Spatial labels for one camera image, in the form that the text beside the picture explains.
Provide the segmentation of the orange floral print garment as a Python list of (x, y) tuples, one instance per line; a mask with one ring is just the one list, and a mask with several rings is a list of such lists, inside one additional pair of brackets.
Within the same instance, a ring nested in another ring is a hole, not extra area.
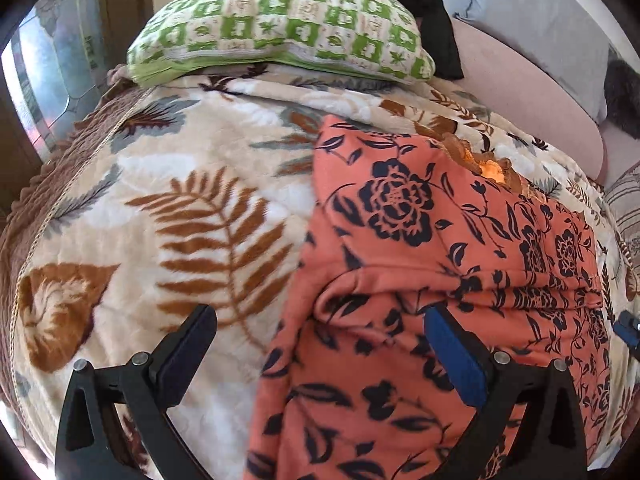
[(473, 417), (424, 334), (446, 308), (522, 364), (563, 360), (594, 452), (608, 419), (596, 241), (434, 140), (327, 117), (300, 263), (258, 385), (245, 477), (424, 479)]

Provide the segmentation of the dark furry object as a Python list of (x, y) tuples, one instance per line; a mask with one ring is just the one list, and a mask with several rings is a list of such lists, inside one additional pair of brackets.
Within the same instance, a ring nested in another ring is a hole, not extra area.
[(624, 60), (608, 63), (604, 95), (608, 107), (608, 121), (629, 134), (640, 138), (640, 75)]

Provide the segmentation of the cream leaf pattern blanket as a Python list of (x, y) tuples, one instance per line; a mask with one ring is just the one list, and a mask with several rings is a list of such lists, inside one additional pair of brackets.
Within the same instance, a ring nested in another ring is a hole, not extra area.
[(45, 456), (74, 364), (151, 353), (199, 304), (217, 331), (167, 415), (216, 479), (244, 471), (258, 385), (314, 213), (324, 120), (436, 141), (507, 190), (555, 200), (596, 241), (608, 330), (608, 419), (589, 466), (634, 423), (638, 365), (613, 330), (638, 282), (601, 191), (578, 163), (439, 80), (405, 88), (255, 64), (184, 76), (103, 103), (18, 202), (1, 237), (1, 385)]

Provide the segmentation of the striped grey pillow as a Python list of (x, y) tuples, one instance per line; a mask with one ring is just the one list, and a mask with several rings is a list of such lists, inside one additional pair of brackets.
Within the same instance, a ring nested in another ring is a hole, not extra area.
[(605, 192), (617, 229), (631, 255), (639, 255), (640, 169), (635, 164)]

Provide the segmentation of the green white patterned pillow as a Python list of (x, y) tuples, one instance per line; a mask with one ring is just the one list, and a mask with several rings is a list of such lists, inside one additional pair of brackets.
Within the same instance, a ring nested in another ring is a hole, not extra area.
[(407, 84), (436, 72), (416, 19), (398, 0), (174, 0), (127, 52), (141, 87), (260, 62)]

